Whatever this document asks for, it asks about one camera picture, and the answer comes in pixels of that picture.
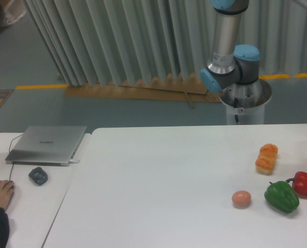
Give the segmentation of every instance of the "egg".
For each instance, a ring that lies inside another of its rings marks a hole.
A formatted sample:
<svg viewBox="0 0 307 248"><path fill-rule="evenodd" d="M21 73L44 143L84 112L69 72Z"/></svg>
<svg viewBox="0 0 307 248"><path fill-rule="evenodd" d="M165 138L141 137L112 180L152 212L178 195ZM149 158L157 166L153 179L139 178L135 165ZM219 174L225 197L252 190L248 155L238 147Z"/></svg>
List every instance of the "egg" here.
<svg viewBox="0 0 307 248"><path fill-rule="evenodd" d="M232 196L232 201L236 207L244 208L249 205L251 194L248 191L237 191Z"/></svg>

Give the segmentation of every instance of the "green bell pepper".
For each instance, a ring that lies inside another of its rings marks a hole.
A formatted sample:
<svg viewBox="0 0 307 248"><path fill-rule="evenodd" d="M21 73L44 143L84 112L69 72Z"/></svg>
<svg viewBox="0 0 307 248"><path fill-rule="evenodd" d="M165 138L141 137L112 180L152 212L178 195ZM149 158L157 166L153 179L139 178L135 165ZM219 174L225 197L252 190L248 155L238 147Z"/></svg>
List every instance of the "green bell pepper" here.
<svg viewBox="0 0 307 248"><path fill-rule="evenodd" d="M293 212L299 205L299 199L289 183L278 181L270 184L264 194L268 203L284 213Z"/></svg>

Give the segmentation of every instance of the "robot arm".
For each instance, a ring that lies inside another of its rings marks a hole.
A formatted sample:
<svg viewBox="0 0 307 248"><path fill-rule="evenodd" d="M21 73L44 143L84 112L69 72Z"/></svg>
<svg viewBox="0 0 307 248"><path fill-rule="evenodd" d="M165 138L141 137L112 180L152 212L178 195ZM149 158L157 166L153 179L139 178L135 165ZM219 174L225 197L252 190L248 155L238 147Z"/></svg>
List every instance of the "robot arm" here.
<svg viewBox="0 0 307 248"><path fill-rule="evenodd" d="M210 0L217 11L212 57L201 70L201 78L211 92L220 92L234 84L251 84L258 80L259 50L250 45L238 45L241 14L249 0Z"/></svg>
<svg viewBox="0 0 307 248"><path fill-rule="evenodd" d="M210 1L217 11L216 29L212 57L201 70L201 79L209 91L220 92L228 125L263 124L263 107L272 89L258 79L259 50L252 45L235 46L241 14L249 0Z"/></svg>

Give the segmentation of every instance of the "laptop lid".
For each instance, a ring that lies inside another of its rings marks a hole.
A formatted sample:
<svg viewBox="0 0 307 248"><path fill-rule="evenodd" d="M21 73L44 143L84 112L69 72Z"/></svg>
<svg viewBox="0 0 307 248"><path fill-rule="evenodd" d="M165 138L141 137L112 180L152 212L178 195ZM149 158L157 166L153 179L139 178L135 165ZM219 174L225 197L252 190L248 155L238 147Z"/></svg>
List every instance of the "laptop lid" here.
<svg viewBox="0 0 307 248"><path fill-rule="evenodd" d="M85 126L30 126L5 159L9 163L68 165Z"/></svg>

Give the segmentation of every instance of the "teal floor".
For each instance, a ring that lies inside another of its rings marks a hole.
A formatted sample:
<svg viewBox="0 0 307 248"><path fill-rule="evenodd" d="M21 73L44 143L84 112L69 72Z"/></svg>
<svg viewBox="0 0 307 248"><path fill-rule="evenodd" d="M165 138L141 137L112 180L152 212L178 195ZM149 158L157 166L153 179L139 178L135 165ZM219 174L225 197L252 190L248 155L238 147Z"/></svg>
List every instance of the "teal floor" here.
<svg viewBox="0 0 307 248"><path fill-rule="evenodd" d="M0 89L62 84L41 38L26 15L0 29ZM307 79L268 80L273 89L265 124L307 123ZM31 125L103 127L224 125L221 103L64 97L65 89L15 90L0 108L1 132L24 132Z"/></svg>

